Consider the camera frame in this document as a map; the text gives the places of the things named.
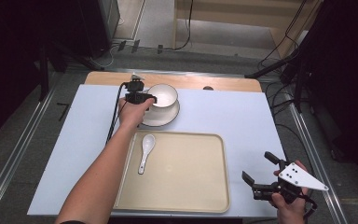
aluminum rail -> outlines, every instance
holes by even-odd
[[[285,94],[286,99],[291,100],[290,95]],[[330,189],[328,191],[323,191],[324,199],[327,203],[327,206],[330,210],[330,214],[334,223],[336,224],[345,224],[349,223],[345,217],[344,211],[342,210],[341,203],[339,202],[339,198],[334,190],[334,185],[330,182],[330,179],[327,175],[326,170],[324,169],[324,165],[322,164],[321,158],[319,157],[318,151],[313,144],[312,138],[310,136],[310,132],[307,128],[306,122],[302,116],[296,110],[294,104],[290,104],[290,110],[292,112],[293,118],[295,120],[296,126],[300,133],[301,139],[304,142],[306,152],[310,157],[310,163],[314,168],[316,178],[325,183]]]
[[[45,99],[42,102],[39,102],[36,106],[33,115],[28,121],[19,141],[17,142],[16,146],[14,146],[13,151],[11,152],[10,157],[7,160],[7,163],[5,164],[4,168],[0,173],[0,201],[3,198],[5,191],[10,183],[10,180],[15,174],[21,162],[21,159],[25,154],[29,143],[31,142],[34,132],[43,115],[45,114],[46,109],[48,108],[48,104],[52,98],[52,95],[56,90],[57,83],[60,80],[61,76],[58,76],[56,73],[54,73],[53,75],[54,76],[52,79],[50,91],[48,92]]]

white spoon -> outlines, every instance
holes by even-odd
[[[138,170],[138,174],[140,175],[142,175],[145,171],[147,156],[152,151],[155,142],[156,142],[155,137],[152,134],[145,135],[144,140],[142,141],[143,155],[142,155],[141,165],[139,166],[139,170]]]

human arm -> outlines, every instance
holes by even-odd
[[[143,104],[133,105],[120,99],[120,126],[72,188],[55,223],[67,220],[107,223],[117,197],[131,138],[142,123],[146,109],[153,103],[153,99],[148,99]]]
[[[303,170],[307,171],[307,168],[300,162],[296,161],[296,164]],[[302,188],[302,192],[307,194],[308,189]],[[272,194],[273,204],[278,208],[278,222],[280,224],[303,224],[304,223],[304,208],[305,200],[296,198],[294,202],[287,204],[284,198],[279,193]]]

white tabletop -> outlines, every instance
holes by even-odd
[[[117,86],[81,85],[40,180],[28,215],[56,216],[76,181],[104,147],[117,97]],[[161,127],[144,130],[216,133],[225,143],[230,207],[223,214],[114,211],[113,216],[276,217],[268,202],[253,199],[241,179],[248,173],[258,184],[277,181],[278,167],[265,151],[284,158],[281,142],[264,93],[178,90],[180,112]]]

beige tray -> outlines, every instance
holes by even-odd
[[[142,140],[156,144],[138,174]],[[138,131],[114,209],[223,213],[229,208],[223,140],[216,134]]]

